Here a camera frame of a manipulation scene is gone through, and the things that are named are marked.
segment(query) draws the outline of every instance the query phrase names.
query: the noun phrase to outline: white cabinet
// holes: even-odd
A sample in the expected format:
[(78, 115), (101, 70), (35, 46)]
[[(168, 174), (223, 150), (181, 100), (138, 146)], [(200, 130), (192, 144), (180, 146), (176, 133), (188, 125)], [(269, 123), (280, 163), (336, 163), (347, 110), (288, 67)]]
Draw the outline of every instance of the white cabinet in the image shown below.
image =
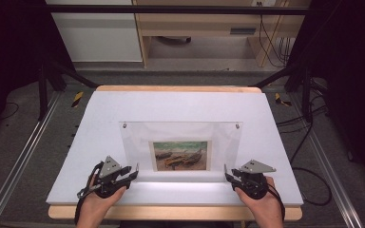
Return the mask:
[[(47, 0), (47, 4), (131, 5), (130, 0)], [(133, 13), (52, 13), (73, 62), (141, 62)]]

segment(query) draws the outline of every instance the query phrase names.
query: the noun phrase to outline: black strap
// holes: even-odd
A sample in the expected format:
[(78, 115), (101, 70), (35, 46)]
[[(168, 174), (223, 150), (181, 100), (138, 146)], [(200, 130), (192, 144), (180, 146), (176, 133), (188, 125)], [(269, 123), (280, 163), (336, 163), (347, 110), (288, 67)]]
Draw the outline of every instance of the black strap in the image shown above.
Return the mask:
[(271, 184), (268, 184), (268, 185), (272, 189), (274, 189), (274, 191), (272, 191), (271, 189), (268, 189), (268, 192), (278, 200), (278, 203), (280, 205), (280, 212), (282, 213), (282, 220), (284, 221), (284, 218), (286, 216), (286, 209), (283, 205), (282, 199), (280, 198), (280, 195), (279, 195), (277, 189), (274, 186), (272, 186)]
[(96, 173), (96, 170), (100, 170), (103, 167), (103, 164), (104, 163), (102, 161), (100, 163), (96, 164), (96, 166), (94, 166), (93, 171), (91, 171), (91, 174), (87, 179), (87, 184), (86, 184), (85, 190), (83, 191), (82, 197), (79, 198), (78, 204), (76, 205), (75, 219), (74, 219), (75, 225), (78, 224), (79, 217), (81, 215), (82, 205), (85, 202), (86, 194), (89, 194), (88, 189), (90, 187), (91, 180), (94, 177), (94, 173)]

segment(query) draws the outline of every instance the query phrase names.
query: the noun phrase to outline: black cable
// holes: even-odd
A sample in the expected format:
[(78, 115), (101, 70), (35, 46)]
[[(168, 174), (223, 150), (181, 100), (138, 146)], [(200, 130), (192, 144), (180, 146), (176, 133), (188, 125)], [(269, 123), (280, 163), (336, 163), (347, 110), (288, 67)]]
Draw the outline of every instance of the black cable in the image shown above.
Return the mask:
[(317, 174), (317, 173), (315, 173), (315, 172), (313, 172), (313, 171), (311, 171), (311, 170), (309, 170), (309, 169), (305, 169), (305, 168), (300, 168), (300, 167), (292, 167), (292, 169), (293, 170), (300, 170), (300, 171), (304, 171), (304, 172), (307, 172), (307, 173), (310, 173), (310, 174), (312, 174), (312, 175), (314, 175), (314, 176), (316, 176), (317, 178), (319, 178), (324, 184), (325, 184), (325, 186), (327, 187), (327, 189), (328, 189), (328, 199), (327, 200), (325, 200), (324, 202), (314, 202), (314, 201), (310, 201), (310, 200), (308, 200), (307, 198), (305, 198), (305, 199), (303, 199), (304, 201), (306, 201), (306, 202), (308, 202), (308, 203), (310, 203), (310, 204), (313, 204), (313, 205), (315, 205), (315, 206), (325, 206), (325, 205), (328, 205), (328, 203), (330, 203), (331, 202), (331, 200), (332, 200), (332, 197), (333, 197), (333, 193), (332, 193), (332, 191), (331, 191), (331, 187), (330, 187), (330, 185), (328, 184), (328, 182), (324, 179), (324, 178), (322, 178), (319, 174)]
[(304, 144), (304, 142), (307, 139), (307, 136), (310, 134), (312, 127), (313, 127), (313, 121), (310, 122), (310, 127), (308, 128), (306, 134), (304, 135), (303, 139), (301, 140), (300, 144), (298, 145), (298, 148), (296, 149), (295, 154), (293, 154), (292, 158), (290, 159), (290, 164), (293, 163), (293, 160), (295, 159), (296, 155), (298, 154), (298, 151), (300, 151), (301, 146)]
[(271, 58), (269, 58), (269, 54), (268, 52), (266, 51), (265, 47), (263, 47), (263, 44), (262, 44), (262, 41), (260, 40), (260, 32), (262, 29), (264, 29), (264, 33), (266, 34), (266, 37), (268, 38), (270, 44), (271, 44), (271, 47), (272, 47), (272, 50), (275, 52), (275, 54), (277, 55), (277, 52), (275, 51), (274, 49), (274, 45), (272, 44), (272, 40), (269, 39), (269, 35), (268, 33), (266, 32), (265, 30), (265, 27), (263, 26), (263, 21), (262, 21), (262, 15), (259, 16), (260, 17), (260, 20), (259, 20), (259, 44), (260, 44), (260, 47), (263, 49), (263, 51), (265, 52), (265, 55), (266, 55), (266, 58), (268, 58), (268, 61), (269, 63), (274, 66), (274, 67), (284, 67), (284, 66), (277, 66), (275, 64), (272, 63), (271, 61)]
[(273, 187), (272, 185), (270, 185), (270, 184), (268, 184), (268, 185), (275, 190), (275, 192), (274, 192), (270, 188), (268, 188), (268, 192), (277, 199), (277, 201), (280, 205), (280, 212), (282, 214), (282, 221), (284, 221), (284, 218), (286, 216), (286, 210), (285, 210), (285, 207), (283, 205), (282, 199), (280, 198), (280, 195), (279, 195), (277, 189), (275, 187)]
[(244, 226), (244, 228), (248, 228), (250, 225), (251, 225), (251, 221), (247, 221), (246, 223), (245, 223), (245, 226)]
[(91, 181), (94, 177), (94, 174), (96, 173), (97, 170), (100, 170), (103, 167), (103, 164), (104, 163), (102, 161), (100, 163), (96, 164), (96, 166), (94, 166), (93, 170), (91, 171), (90, 176), (88, 176), (86, 187), (83, 190), (83, 192), (81, 193), (82, 197), (79, 198), (78, 203), (76, 205), (75, 218), (73, 219), (73, 221), (75, 222), (75, 225), (78, 224), (79, 217), (80, 217), (80, 214), (81, 214), (82, 205), (85, 202), (86, 196), (88, 196), (90, 193), (92, 193), (92, 192), (89, 192), (89, 189), (90, 189), (90, 184), (91, 184)]
[(5, 119), (13, 116), (19, 110), (19, 104), (17, 104), (17, 103), (7, 103), (7, 105), (15, 105), (16, 106), (16, 110), (14, 110), (10, 115), (8, 115), (6, 117), (0, 118), (0, 121), (5, 120)]
[[(283, 50), (283, 41), (286, 39), (286, 44), (285, 44), (285, 50)], [(286, 37), (286, 38), (283, 38), (281, 37), (280, 38), (280, 41), (279, 41), (279, 58), (283, 61), (283, 64), (285, 66), (287, 66), (287, 62), (289, 60), (289, 49), (290, 49), (290, 37)]]
[[(324, 96), (316, 96), (316, 97), (314, 97), (314, 98), (311, 100), (310, 104), (312, 105), (312, 104), (313, 104), (313, 101), (314, 101), (315, 99), (318, 99), (318, 98), (324, 98)], [(313, 110), (313, 111), (311, 112), (311, 113), (313, 113), (312, 117), (314, 116), (314, 114), (315, 114), (316, 112), (318, 112), (318, 111), (320, 111), (320, 110), (322, 110), (322, 109), (324, 109), (324, 108), (326, 108), (326, 105), (320, 106), (319, 108), (316, 108), (315, 110)], [(303, 116), (301, 116), (301, 117), (297, 117), (297, 118), (294, 118), (293, 120), (296, 120), (296, 121), (297, 121), (298, 119), (302, 119), (302, 118), (303, 118)], [(309, 128), (308, 128), (308, 130), (307, 130), (306, 134), (304, 135), (303, 139), (301, 140), (300, 144), (298, 145), (298, 148), (296, 149), (295, 154), (294, 154), (294, 155), (292, 156), (292, 158), (290, 159), (290, 164), (291, 164), (291, 165), (292, 165), (292, 163), (293, 163), (293, 161), (294, 161), (294, 159), (295, 159), (296, 155), (298, 154), (298, 152), (299, 152), (299, 150), (300, 150), (301, 146), (304, 144), (305, 140), (307, 139), (307, 136), (310, 134), (311, 129), (312, 129), (312, 127), (313, 127), (313, 123), (314, 123), (314, 122), (313, 122), (313, 118), (312, 118), (312, 119), (311, 119), (311, 121), (310, 121), (310, 125), (309, 125)], [(306, 202), (308, 202), (308, 203), (310, 203), (310, 204), (313, 204), (313, 205), (315, 205), (315, 206), (325, 206), (325, 205), (327, 205), (328, 203), (330, 203), (330, 202), (331, 202), (333, 193), (332, 193), (332, 190), (331, 190), (330, 185), (328, 184), (328, 182), (327, 182), (324, 178), (322, 178), (319, 174), (317, 174), (317, 173), (315, 173), (315, 172), (313, 172), (313, 171), (311, 171), (311, 170), (309, 170), (309, 169), (306, 169), (306, 168), (293, 167), (293, 166), (292, 166), (292, 170), (300, 170), (300, 171), (304, 171), (304, 172), (307, 172), (307, 173), (309, 173), (309, 174), (311, 174), (311, 175), (316, 176), (318, 179), (320, 179), (320, 180), (324, 183), (324, 185), (325, 185), (325, 186), (327, 187), (327, 189), (328, 189), (328, 199), (327, 199), (327, 200), (325, 200), (324, 202), (314, 202), (314, 201), (308, 200), (307, 198), (303, 199), (304, 201), (306, 201)]]
[[(319, 108), (316, 108), (315, 110), (312, 111), (312, 113), (316, 113), (316, 112), (324, 109), (325, 107), (326, 107), (326, 105), (323, 105), (323, 106), (321, 106)], [(297, 122), (300, 122), (303, 118), (304, 118), (304, 116), (299, 116), (299, 117), (295, 117), (295, 118), (290, 119), (290, 120), (287, 120), (287, 121), (279, 122), (279, 123), (277, 123), (277, 127), (295, 124)]]
[(306, 126), (303, 126), (301, 128), (298, 128), (296, 130), (291, 130), (291, 131), (280, 131), (279, 134), (288, 134), (288, 133), (295, 133), (295, 132), (299, 132), (301, 131), (302, 129), (305, 129), (307, 127), (309, 127), (310, 125), (306, 125)]

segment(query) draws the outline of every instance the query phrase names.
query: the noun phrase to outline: wooden table edge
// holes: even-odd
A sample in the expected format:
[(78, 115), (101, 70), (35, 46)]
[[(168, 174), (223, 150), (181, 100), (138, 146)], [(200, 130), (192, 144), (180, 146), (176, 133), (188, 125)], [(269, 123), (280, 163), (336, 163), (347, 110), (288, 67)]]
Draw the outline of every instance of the wooden table edge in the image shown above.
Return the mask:
[(261, 93), (258, 87), (185, 85), (100, 85), (96, 91), (242, 92)]
[[(51, 205), (48, 215), (52, 219), (73, 219), (76, 205)], [(286, 206), (285, 220), (299, 220), (300, 206)], [(115, 220), (254, 220), (245, 206), (158, 206), (158, 205), (115, 205), (105, 219)]]

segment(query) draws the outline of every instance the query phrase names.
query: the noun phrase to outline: metal rail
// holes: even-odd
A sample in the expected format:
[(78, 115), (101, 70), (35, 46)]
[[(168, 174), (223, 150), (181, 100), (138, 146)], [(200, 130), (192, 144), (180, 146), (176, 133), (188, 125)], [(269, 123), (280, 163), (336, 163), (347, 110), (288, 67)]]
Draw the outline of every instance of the metal rail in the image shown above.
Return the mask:
[(8, 203), (10, 196), (16, 187), (17, 182), (20, 180), (23, 171), (26, 168), (26, 165), (29, 162), (29, 158), (34, 152), (34, 149), (39, 142), (42, 134), (44, 133), (44, 130), (46, 129), (46, 126), (52, 116), (52, 113), (54, 112), (54, 109), (57, 105), (57, 102), (61, 96), (61, 92), (54, 92), (53, 97), (51, 98), (51, 101), (48, 105), (48, 112), (44, 119), (42, 121), (39, 121), (37, 125), (34, 127), (33, 132), (31, 133), (25, 147), (22, 150), (22, 153), (20, 154), (19, 158), (16, 161), (16, 164), (11, 169), (10, 173), (7, 176), (7, 179), (5, 180), (4, 184), (2, 185), (0, 189), (0, 216)]
[[(300, 101), (298, 100), (298, 96), (294, 96), (290, 94), (291, 100), (293, 101), (294, 107), (299, 115), (301, 115), (300, 111)], [(327, 182), (330, 184), (331, 189), (333, 191), (334, 199), (336, 200), (336, 205), (339, 208), (343, 219), (346, 222), (346, 225), (349, 228), (362, 228), (363, 224), (351, 203), (351, 200), (346, 193), (345, 188), (343, 187), (342, 183), (340, 182), (339, 177), (336, 174), (333, 166), (329, 162), (327, 156), (325, 155), (324, 149), (322, 148), (316, 132), (311, 129), (310, 132), (310, 144), (314, 148), (313, 151), (315, 153), (317, 162), (319, 167), (321, 168), (321, 172), (324, 175)]]

